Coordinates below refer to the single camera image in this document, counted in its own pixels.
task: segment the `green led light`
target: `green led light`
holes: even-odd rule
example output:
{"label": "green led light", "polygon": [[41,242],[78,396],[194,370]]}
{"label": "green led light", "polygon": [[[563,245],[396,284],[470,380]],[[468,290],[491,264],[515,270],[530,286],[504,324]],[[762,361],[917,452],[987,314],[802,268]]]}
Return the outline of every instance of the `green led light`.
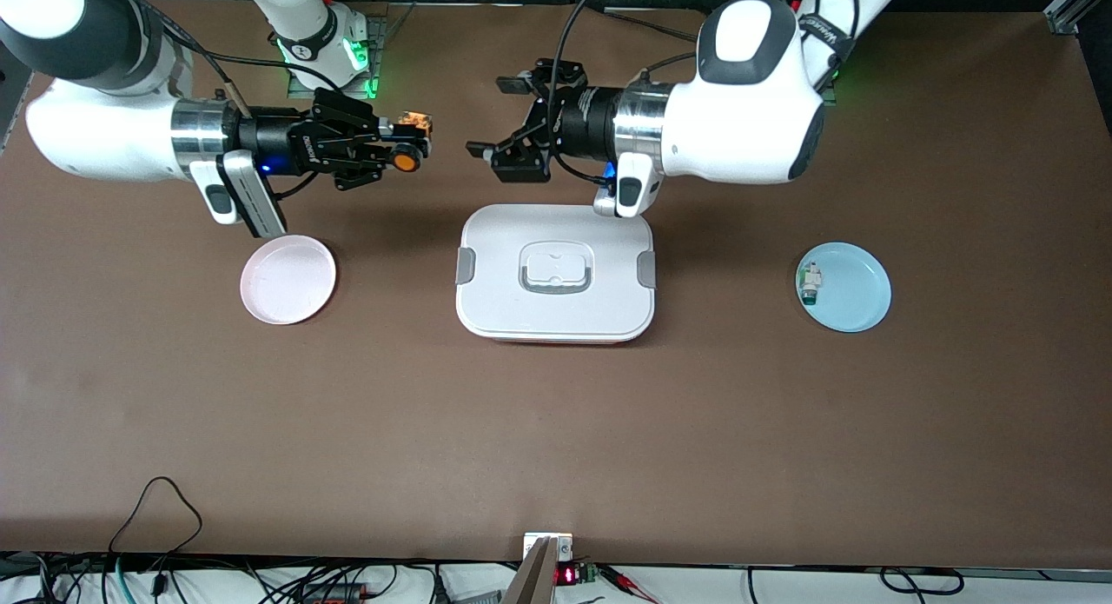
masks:
{"label": "green led light", "polygon": [[357,70],[365,70],[367,68],[367,47],[363,42],[350,42],[348,39],[344,39],[344,49],[348,53],[349,60],[351,60],[351,66]]}

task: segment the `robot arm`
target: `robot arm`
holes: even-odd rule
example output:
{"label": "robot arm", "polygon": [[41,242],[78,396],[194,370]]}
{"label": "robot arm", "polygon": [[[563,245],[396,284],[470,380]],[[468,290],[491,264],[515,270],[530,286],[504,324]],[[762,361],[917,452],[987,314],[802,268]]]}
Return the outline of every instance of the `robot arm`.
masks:
{"label": "robot arm", "polygon": [[[290,62],[338,86],[368,67],[355,50],[366,39],[363,14],[321,0],[255,2]],[[350,189],[428,157],[428,117],[391,123],[301,70],[315,90],[307,112],[195,100],[192,59],[169,34],[135,0],[0,0],[0,41],[56,77],[27,108],[40,152],[79,177],[193,181],[217,222],[242,220],[256,237],[286,232],[267,176],[328,172]]]}
{"label": "robot arm", "polygon": [[468,151],[502,181],[547,181],[553,145],[562,156],[608,161],[616,176],[595,197],[603,216],[641,215],[664,177],[794,180],[822,135],[817,90],[890,1],[803,0],[798,13],[778,0],[726,2],[699,29],[694,80],[675,86],[595,88],[578,62],[560,62],[555,141],[545,105],[553,61],[537,61],[532,72],[498,80],[504,93],[536,97],[524,127],[497,145],[469,141]]}

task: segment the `brown tabletop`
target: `brown tabletop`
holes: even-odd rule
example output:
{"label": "brown tabletop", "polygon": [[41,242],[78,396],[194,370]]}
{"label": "brown tabletop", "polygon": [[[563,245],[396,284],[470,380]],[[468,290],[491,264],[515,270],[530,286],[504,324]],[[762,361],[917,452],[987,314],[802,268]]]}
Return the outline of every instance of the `brown tabletop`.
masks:
{"label": "brown tabletop", "polygon": [[[212,50],[274,57],[250,3],[163,6]],[[666,181],[643,337],[492,343],[455,315],[465,220],[593,188],[500,185],[464,141],[520,125],[528,98],[494,78],[552,55],[567,13],[418,7],[375,106],[433,113],[434,157],[287,200],[340,268],[298,326],[244,310],[259,242],[195,187],[71,177],[18,126],[0,157],[0,548],[103,548],[167,474],[205,515],[195,552],[498,560],[552,528],[610,562],[1112,568],[1112,141],[1076,41],[1041,14],[885,14],[802,179]],[[566,57],[622,86],[687,49],[584,14]],[[228,70],[254,105],[287,105],[278,70]],[[795,263],[826,240],[887,269],[875,329],[802,313]],[[122,547],[189,524],[158,489]]]}

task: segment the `small object on plate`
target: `small object on plate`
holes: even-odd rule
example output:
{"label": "small object on plate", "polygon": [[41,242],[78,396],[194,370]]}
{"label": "small object on plate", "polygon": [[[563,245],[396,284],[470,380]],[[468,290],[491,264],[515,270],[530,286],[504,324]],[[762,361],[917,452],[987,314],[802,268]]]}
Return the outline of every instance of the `small object on plate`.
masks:
{"label": "small object on plate", "polygon": [[887,315],[892,284],[876,256],[835,240],[812,248],[800,260],[796,296],[804,310],[826,328],[863,331]]}
{"label": "small object on plate", "polygon": [[319,311],[336,287],[336,260],[311,237],[268,240],[239,278],[244,307],[267,324],[297,324]]}

